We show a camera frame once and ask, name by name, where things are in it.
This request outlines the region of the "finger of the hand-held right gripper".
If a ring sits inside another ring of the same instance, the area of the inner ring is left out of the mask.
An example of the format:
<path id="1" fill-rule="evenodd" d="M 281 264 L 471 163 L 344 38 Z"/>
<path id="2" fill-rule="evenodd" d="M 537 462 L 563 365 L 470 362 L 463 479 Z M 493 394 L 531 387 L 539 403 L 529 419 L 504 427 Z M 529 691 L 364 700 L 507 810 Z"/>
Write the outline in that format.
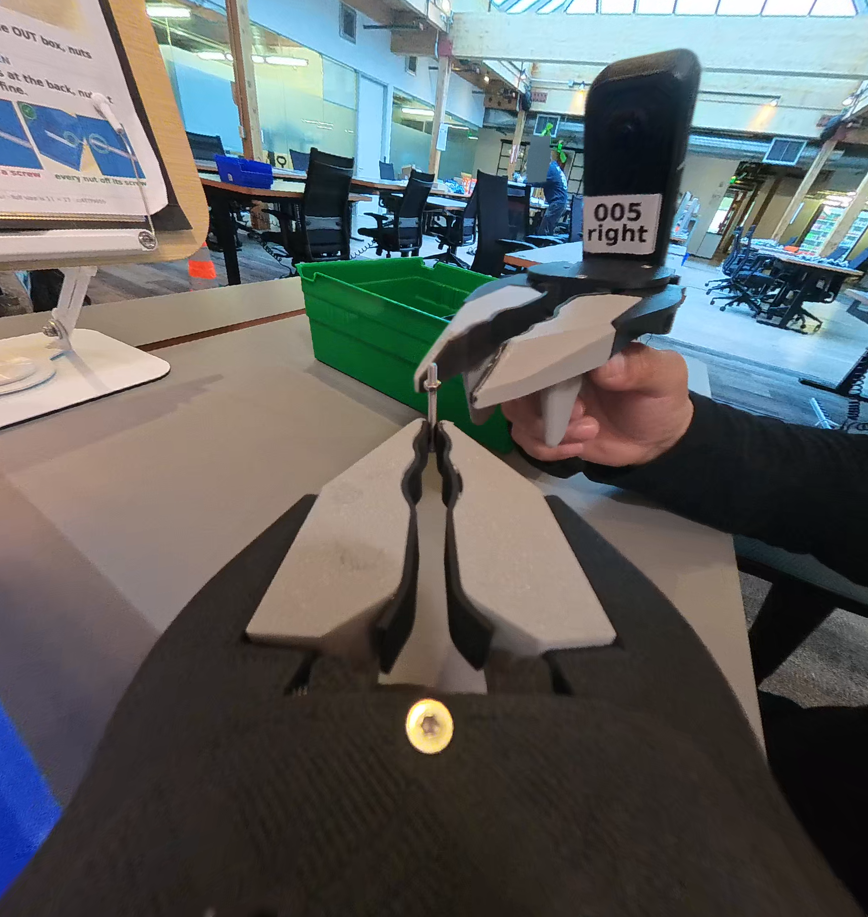
<path id="1" fill-rule="evenodd" d="M 497 405 L 530 395 L 539 397 L 546 446 L 565 436 L 582 386 L 582 376 L 609 360 L 613 322 L 643 299 L 632 295 L 574 297 L 555 314 L 510 338 L 497 352 L 466 373 L 467 403 L 481 425 Z"/>
<path id="2" fill-rule="evenodd" d="M 424 390 L 431 365 L 437 367 L 441 382 L 467 373 L 549 315 L 547 293 L 527 281 L 491 281 L 477 288 L 420 361 L 415 390 Z"/>

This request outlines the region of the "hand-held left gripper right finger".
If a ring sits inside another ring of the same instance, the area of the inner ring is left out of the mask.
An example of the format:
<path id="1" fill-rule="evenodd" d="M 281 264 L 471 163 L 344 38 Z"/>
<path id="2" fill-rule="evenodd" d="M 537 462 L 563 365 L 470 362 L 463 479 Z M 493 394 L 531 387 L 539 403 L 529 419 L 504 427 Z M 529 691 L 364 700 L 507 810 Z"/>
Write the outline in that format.
<path id="1" fill-rule="evenodd" d="M 615 630 L 540 489 L 448 421 L 435 453 L 447 516 L 444 567 L 452 642 L 475 670 L 607 647 Z"/>

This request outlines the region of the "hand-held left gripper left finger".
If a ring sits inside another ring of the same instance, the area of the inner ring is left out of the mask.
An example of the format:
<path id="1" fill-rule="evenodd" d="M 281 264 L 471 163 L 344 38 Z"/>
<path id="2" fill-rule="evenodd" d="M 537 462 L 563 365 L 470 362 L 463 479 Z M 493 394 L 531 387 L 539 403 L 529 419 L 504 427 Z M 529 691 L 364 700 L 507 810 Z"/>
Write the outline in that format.
<path id="1" fill-rule="evenodd" d="M 393 670 L 416 617 L 429 434 L 413 421 L 322 488 L 247 625 L 250 641 Z"/>

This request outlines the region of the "green plastic bin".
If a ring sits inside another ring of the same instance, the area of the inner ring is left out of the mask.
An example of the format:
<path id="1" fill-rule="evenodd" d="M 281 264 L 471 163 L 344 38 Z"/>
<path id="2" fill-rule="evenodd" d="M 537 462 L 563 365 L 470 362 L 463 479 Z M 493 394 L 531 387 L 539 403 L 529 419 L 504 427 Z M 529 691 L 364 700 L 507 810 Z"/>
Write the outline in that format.
<path id="1" fill-rule="evenodd" d="M 491 278 L 422 258 L 297 266 L 317 361 L 425 414 L 414 374 L 466 298 Z"/>

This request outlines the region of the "large blue plastic bin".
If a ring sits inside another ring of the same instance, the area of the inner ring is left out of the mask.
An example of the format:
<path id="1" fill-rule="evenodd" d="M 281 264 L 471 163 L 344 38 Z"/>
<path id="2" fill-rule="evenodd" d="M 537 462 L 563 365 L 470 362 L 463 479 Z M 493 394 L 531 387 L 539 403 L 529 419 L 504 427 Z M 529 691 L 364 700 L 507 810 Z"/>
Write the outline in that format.
<path id="1" fill-rule="evenodd" d="M 59 816 L 59 804 L 0 702 L 0 899 Z"/>

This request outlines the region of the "person's right forearm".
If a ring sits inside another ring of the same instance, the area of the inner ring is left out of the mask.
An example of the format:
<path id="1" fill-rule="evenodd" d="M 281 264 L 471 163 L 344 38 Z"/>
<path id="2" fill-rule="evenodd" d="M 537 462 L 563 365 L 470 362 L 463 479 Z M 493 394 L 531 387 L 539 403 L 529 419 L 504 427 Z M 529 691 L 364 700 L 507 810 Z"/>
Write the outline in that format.
<path id="1" fill-rule="evenodd" d="M 622 468 L 586 462 L 584 474 L 722 532 L 813 556 L 868 587 L 868 435 L 690 400 L 688 430 L 662 456 Z"/>

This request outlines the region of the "grey desk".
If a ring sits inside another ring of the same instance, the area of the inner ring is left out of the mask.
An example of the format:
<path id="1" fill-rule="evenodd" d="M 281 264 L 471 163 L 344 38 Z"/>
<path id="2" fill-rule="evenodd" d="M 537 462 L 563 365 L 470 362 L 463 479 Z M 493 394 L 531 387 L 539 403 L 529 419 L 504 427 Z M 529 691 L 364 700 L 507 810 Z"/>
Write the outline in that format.
<path id="1" fill-rule="evenodd" d="M 728 536 L 542 481 L 647 663 L 447 694 L 428 756 L 373 689 L 243 638 L 282 516 L 394 432 L 308 368 L 306 318 L 185 343 L 161 381 L 0 432 L 0 696 L 66 805 L 0 915 L 765 915 L 768 779 Z"/>

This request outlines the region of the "person's right hand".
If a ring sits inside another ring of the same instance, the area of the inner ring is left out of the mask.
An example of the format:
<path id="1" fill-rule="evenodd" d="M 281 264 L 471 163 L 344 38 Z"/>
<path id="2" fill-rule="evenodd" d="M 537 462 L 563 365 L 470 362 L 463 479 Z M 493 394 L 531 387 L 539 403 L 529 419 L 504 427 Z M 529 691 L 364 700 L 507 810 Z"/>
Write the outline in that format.
<path id="1" fill-rule="evenodd" d="M 581 379 L 564 436 L 547 444 L 540 396 L 501 405 L 512 439 L 534 460 L 606 467 L 647 464 L 672 448 L 693 417 L 683 357 L 633 343 Z"/>

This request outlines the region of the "wood-edged office table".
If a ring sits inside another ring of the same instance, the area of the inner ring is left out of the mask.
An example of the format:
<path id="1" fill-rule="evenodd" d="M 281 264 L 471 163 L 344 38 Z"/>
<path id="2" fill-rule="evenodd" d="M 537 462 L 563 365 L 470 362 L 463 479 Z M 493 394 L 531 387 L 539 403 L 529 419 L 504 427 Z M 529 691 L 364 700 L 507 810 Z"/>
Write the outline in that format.
<path id="1" fill-rule="evenodd" d="M 582 261 L 580 242 L 562 243 L 551 246 L 521 249 L 505 254 L 505 268 L 509 271 L 525 271 L 530 268 L 553 263 L 574 264 Z"/>

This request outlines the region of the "wood-topped office table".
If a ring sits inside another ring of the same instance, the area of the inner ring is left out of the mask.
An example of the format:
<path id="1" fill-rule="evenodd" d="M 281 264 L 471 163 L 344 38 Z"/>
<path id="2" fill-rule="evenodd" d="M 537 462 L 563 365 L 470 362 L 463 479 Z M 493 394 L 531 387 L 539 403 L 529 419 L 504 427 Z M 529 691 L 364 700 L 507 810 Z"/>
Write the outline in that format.
<path id="1" fill-rule="evenodd" d="M 250 211 L 258 203 L 266 203 L 271 208 L 273 203 L 285 199 L 299 199 L 302 196 L 304 182 L 295 186 L 290 182 L 275 181 L 269 190 L 257 190 L 226 184 L 218 176 L 199 176 L 206 201 L 210 211 L 211 226 L 219 244 L 219 250 L 224 258 L 224 267 L 229 285 L 241 284 L 240 263 L 236 248 L 237 234 L 241 226 L 235 219 L 235 214 Z M 350 189 L 349 202 L 366 203 L 370 197 Z M 351 217 L 350 217 L 350 243 L 351 243 Z"/>

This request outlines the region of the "small blue bin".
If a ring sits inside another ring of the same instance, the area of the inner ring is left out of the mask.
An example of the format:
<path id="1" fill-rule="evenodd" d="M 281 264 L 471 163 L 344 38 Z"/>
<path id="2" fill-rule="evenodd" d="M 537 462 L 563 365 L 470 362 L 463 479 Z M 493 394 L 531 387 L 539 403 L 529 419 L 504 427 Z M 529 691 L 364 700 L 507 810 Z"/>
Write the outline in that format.
<path id="1" fill-rule="evenodd" d="M 222 154 L 216 154 L 214 162 L 220 180 L 226 184 L 269 190 L 275 181 L 273 167 L 266 162 Z"/>

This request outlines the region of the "person's office chair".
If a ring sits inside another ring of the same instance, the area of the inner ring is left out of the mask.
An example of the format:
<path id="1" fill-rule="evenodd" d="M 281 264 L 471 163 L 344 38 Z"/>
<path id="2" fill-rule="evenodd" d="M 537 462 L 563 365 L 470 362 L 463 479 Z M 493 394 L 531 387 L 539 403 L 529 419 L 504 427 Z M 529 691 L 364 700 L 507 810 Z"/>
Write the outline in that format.
<path id="1" fill-rule="evenodd" d="M 868 587 L 856 585 L 816 558 L 734 536 L 738 569 L 770 589 L 749 628 L 757 685 L 773 675 L 835 611 L 868 620 Z"/>

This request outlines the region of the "white and wooden document stand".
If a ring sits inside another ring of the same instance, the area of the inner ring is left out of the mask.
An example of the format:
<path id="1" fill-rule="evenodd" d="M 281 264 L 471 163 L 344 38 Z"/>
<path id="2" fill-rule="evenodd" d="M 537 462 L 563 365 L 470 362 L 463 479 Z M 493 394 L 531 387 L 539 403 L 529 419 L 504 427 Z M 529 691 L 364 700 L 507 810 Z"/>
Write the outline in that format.
<path id="1" fill-rule="evenodd" d="M 42 328 L 0 339 L 0 430 L 158 381 L 167 362 L 79 328 L 100 266 L 188 258 L 204 243 L 208 208 L 144 2 L 110 2 L 119 35 L 191 230 L 153 228 L 153 216 L 118 222 L 0 222 L 0 271 L 59 269 L 61 291 Z"/>

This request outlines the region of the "black backing board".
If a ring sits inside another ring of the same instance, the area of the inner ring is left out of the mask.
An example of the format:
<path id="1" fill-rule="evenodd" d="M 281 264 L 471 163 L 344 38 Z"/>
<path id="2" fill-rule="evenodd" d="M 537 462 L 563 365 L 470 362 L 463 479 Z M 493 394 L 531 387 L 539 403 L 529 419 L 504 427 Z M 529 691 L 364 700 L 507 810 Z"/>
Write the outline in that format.
<path id="1" fill-rule="evenodd" d="M 153 151 L 153 155 L 156 158 L 157 165 L 164 179 L 166 204 L 159 211 L 152 211 L 153 228 L 158 231 L 166 232 L 191 230 L 192 225 L 189 223 L 187 215 L 176 198 L 176 192 L 154 133 L 152 121 L 146 111 L 142 93 L 132 70 L 129 52 L 126 51 L 122 38 L 119 35 L 118 24 L 113 15 L 110 2 L 98 1 L 97 3 L 100 6 L 101 14 L 106 22 L 109 36 L 112 39 L 115 52 L 119 59 L 119 66 L 130 95 L 134 113 L 142 126 L 144 136 Z"/>

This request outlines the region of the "person's lap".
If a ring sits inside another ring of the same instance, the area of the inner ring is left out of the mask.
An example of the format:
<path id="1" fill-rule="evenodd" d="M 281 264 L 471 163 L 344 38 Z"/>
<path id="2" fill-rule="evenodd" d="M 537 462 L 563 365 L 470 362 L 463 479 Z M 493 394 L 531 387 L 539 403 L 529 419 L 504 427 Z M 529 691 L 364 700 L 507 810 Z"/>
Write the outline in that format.
<path id="1" fill-rule="evenodd" d="M 805 708 L 766 692 L 759 702 L 776 781 L 868 915 L 868 705 Z"/>

